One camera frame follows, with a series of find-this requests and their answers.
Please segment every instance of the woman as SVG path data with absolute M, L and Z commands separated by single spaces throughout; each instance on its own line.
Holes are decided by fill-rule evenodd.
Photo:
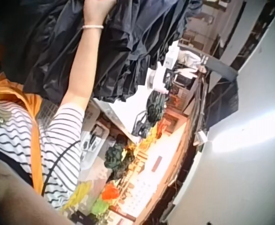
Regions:
M 114 0 L 85 0 L 85 26 L 69 86 L 49 127 L 38 125 L 39 139 L 33 140 L 35 123 L 22 104 L 0 101 L 0 216 L 4 221 L 51 223 L 47 215 L 51 217 L 52 210 L 29 185 L 38 193 L 43 188 L 44 199 L 55 209 L 64 205 L 75 190 L 81 156 L 78 141 L 96 74 L 101 25 L 114 4 Z M 40 154 L 41 163 L 37 171 L 41 171 L 41 184 L 35 182 L 33 174 L 35 167 L 32 165 L 36 163 L 32 157 L 32 143 L 35 141 L 40 148 L 37 154 Z

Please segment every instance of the black and white striped shirt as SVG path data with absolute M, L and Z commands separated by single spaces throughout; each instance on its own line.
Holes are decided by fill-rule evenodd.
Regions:
M 61 106 L 48 127 L 39 124 L 43 179 L 59 155 L 80 140 L 84 111 L 76 105 Z M 16 103 L 0 101 L 0 152 L 18 162 L 31 176 L 32 123 L 27 111 Z M 79 144 L 69 149 L 55 166 L 45 197 L 56 209 L 74 192 L 80 170 Z

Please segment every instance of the yellow item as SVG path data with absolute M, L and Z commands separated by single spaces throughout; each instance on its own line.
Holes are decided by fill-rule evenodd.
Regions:
M 68 202 L 63 206 L 63 210 L 74 207 L 76 204 L 79 204 L 83 198 L 89 193 L 91 188 L 91 181 L 83 182 L 79 184 L 68 200 Z

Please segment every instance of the bracelet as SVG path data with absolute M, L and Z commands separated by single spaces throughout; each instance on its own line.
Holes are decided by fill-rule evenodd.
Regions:
M 102 25 L 84 25 L 82 26 L 82 29 L 92 29 L 92 28 L 96 28 L 96 29 L 103 29 L 104 26 Z

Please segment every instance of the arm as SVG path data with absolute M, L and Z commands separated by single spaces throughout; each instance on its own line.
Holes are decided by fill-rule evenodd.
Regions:
M 114 4 L 115 0 L 86 0 L 85 25 L 102 25 Z M 85 111 L 94 86 L 101 31 L 94 28 L 83 31 L 71 69 L 68 89 L 61 105 L 73 103 Z

